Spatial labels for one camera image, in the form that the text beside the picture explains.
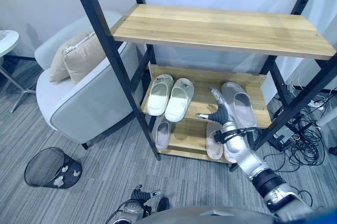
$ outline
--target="armchair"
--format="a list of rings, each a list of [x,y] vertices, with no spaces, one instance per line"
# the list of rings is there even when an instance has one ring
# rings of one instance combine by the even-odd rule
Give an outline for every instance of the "armchair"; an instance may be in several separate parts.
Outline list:
[[[109,26],[122,15],[104,12]],[[86,75],[77,85],[70,79],[58,83],[48,81],[48,69],[57,49],[80,32],[90,31],[92,26],[85,16],[68,25],[48,39],[35,51],[38,64],[44,69],[36,85],[36,98],[46,122],[87,148],[86,142],[125,118],[132,109],[107,58]],[[138,67],[137,49],[133,43],[124,42],[118,49],[129,78]],[[136,89],[139,101],[143,88]]]

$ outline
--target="white table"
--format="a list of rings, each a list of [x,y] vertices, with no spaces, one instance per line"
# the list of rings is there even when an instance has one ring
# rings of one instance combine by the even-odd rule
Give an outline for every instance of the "white table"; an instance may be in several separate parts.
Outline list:
[[[19,34],[13,30],[0,30],[0,58],[10,52],[12,49],[16,47],[19,41]],[[22,87],[1,65],[0,65],[0,73],[5,75],[9,81],[11,81],[17,88],[21,90],[21,95],[17,102],[14,104],[11,113],[19,105],[20,101],[27,95],[27,94],[35,94],[34,90],[25,89]]]

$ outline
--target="table leg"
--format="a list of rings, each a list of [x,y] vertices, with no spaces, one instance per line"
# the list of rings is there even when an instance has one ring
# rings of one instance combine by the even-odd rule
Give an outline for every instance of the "table leg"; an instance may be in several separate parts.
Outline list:
[[[17,88],[21,90],[19,99],[15,102],[12,110],[10,111],[10,113],[13,113],[20,101],[22,101],[27,96],[27,94],[36,94],[36,91],[22,87],[2,66],[0,66],[0,73],[2,73],[10,82],[12,82]]]

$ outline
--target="metal shelf frame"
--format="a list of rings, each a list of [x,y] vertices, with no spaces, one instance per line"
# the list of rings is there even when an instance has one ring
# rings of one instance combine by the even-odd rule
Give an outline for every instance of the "metal shelf frame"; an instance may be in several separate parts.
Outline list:
[[[146,45],[146,52],[139,63],[139,66],[134,76],[129,79],[124,64],[118,53],[118,42],[116,42],[109,30],[109,27],[104,18],[101,6],[98,0],[80,0],[83,8],[97,34],[104,52],[120,82],[123,91],[130,103],[133,113],[137,118],[142,131],[148,141],[151,150],[157,160],[160,160],[160,154],[156,151],[155,143],[151,134],[155,116],[152,116],[149,123],[146,122],[144,114],[141,111],[139,102],[135,97],[135,89],[147,68],[148,63],[156,64],[153,45]],[[143,4],[144,0],[136,0],[138,4]],[[297,0],[297,3],[292,11],[292,14],[301,14],[308,0]],[[337,75],[337,54],[335,54],[329,61],[317,60],[321,66],[321,71],[310,81],[310,83],[300,92],[296,98],[292,98],[286,88],[285,82],[275,62],[276,56],[269,56],[265,65],[261,70],[261,74],[271,72],[277,92],[283,105],[283,111],[279,111],[279,115],[274,119],[273,123],[263,130],[262,136],[254,140],[252,135],[249,135],[249,144],[252,149],[259,149],[266,141],[273,141],[273,135],[290,119],[299,114],[310,100],[317,95],[336,75]],[[230,171],[237,168],[237,165],[231,165]]]

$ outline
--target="white slipper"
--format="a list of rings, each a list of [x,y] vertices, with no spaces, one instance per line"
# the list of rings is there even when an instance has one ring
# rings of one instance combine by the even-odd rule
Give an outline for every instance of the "white slipper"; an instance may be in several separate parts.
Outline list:
[[[164,115],[157,117],[153,126],[152,135],[157,149],[166,149],[170,142],[172,122],[165,119]]]
[[[227,82],[222,85],[222,96],[228,103],[239,128],[257,126],[252,102],[248,94],[236,83]]]
[[[174,123],[183,119],[193,95],[193,83],[187,78],[178,79],[171,91],[171,97],[165,111],[166,119]]]
[[[206,150],[207,155],[212,159],[220,159],[222,157],[223,144],[218,144],[214,140],[214,134],[218,130],[222,131],[222,125],[220,123],[207,123],[206,130]]]
[[[149,115],[158,116],[164,113],[169,100],[173,77],[162,74],[153,81],[150,96],[147,101],[147,112]]]

